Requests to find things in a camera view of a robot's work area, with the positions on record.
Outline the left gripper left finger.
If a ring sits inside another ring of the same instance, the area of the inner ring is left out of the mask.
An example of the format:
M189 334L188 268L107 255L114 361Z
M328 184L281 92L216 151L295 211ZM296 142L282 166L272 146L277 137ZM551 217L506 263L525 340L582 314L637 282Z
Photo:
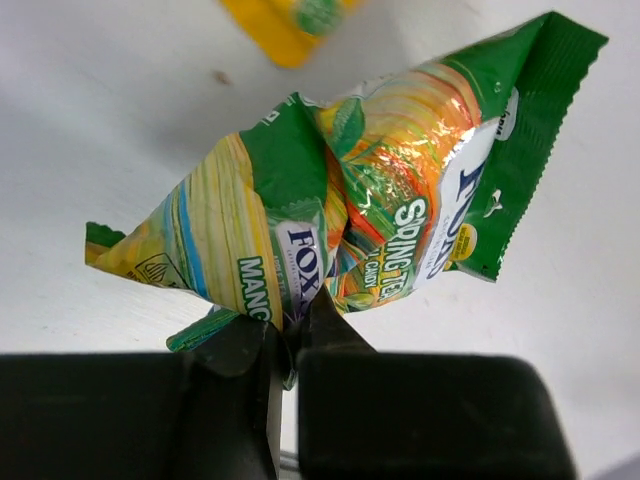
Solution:
M185 353L5 354L1 475L275 479L285 357L245 317Z

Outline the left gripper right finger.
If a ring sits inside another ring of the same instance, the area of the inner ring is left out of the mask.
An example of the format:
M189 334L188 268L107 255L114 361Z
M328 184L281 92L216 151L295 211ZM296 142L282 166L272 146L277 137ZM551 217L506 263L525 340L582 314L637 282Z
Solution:
M298 461L306 479L573 479L537 370L510 356L384 353L326 291L299 327Z

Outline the green yellow snack packet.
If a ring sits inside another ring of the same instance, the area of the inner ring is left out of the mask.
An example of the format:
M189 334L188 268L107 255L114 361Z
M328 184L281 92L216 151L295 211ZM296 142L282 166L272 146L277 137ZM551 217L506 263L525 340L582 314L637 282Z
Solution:
M444 271L495 281L607 37L551 11L317 103L290 94L220 139L132 232L94 222L85 262L212 304L192 350L241 315L285 331Z

